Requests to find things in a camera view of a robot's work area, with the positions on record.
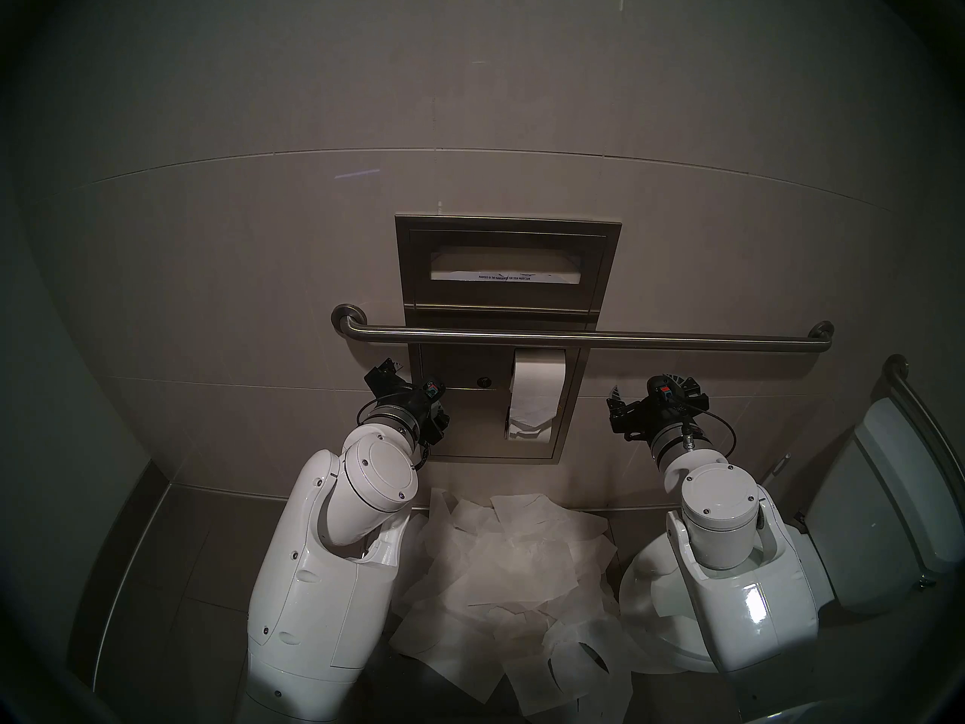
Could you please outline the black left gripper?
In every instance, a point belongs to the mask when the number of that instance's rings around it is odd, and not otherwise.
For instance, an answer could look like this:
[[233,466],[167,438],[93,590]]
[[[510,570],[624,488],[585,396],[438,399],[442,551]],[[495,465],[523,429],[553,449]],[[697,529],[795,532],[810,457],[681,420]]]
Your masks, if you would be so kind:
[[441,404],[447,391],[442,381],[414,387],[398,375],[395,362],[383,362],[365,374],[365,383],[377,400],[376,408],[393,407],[413,420],[405,426],[418,445],[431,447],[442,440],[451,422]]

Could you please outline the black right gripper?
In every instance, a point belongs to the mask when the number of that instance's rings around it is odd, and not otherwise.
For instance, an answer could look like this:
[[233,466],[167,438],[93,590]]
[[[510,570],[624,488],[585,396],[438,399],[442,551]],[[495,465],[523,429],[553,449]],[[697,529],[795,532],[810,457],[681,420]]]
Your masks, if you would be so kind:
[[655,438],[660,431],[709,412],[709,398],[691,376],[657,374],[648,380],[646,398],[626,403],[614,385],[607,398],[613,433],[625,438]]

